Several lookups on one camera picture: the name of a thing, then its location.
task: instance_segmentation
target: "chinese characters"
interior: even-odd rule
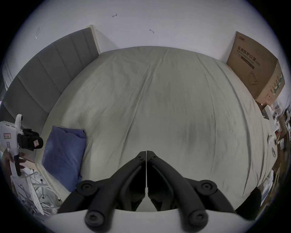
[[[261,66],[261,64],[258,62],[258,61],[256,61],[256,58],[253,56],[253,55],[251,55],[249,52],[247,52],[246,50],[244,50],[243,48],[241,48],[240,46],[237,48],[238,49],[238,51],[240,51],[242,54],[245,54],[248,58],[250,58],[251,60],[252,60],[252,63],[256,63],[258,66]]]

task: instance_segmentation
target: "cardboard box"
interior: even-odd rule
[[[236,33],[227,64],[260,104],[271,105],[284,87],[278,59],[244,34]]]

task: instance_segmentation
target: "label sticker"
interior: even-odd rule
[[[37,147],[39,145],[38,140],[33,141],[34,147]]]
[[[9,133],[4,133],[4,139],[10,139],[11,138],[11,134]]]

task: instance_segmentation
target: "small white object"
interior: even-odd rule
[[[38,140],[33,141],[34,147],[37,147],[39,145]]]
[[[268,139],[267,139],[268,144],[270,144],[272,140],[274,140],[274,136],[269,135],[269,136],[268,136]]]
[[[277,129],[276,129],[275,121],[273,119],[273,110],[271,109],[271,107],[269,105],[267,105],[264,109],[268,115],[271,130],[272,130],[272,132],[275,132]]]

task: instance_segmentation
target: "white wall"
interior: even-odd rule
[[[41,49],[90,24],[97,30],[101,52],[157,45],[195,51],[222,61],[227,60],[235,32],[239,31],[279,59],[285,77],[279,95],[283,105],[291,93],[290,71],[276,35],[255,9],[241,0],[46,1],[16,34],[7,52],[3,76],[13,79]]]

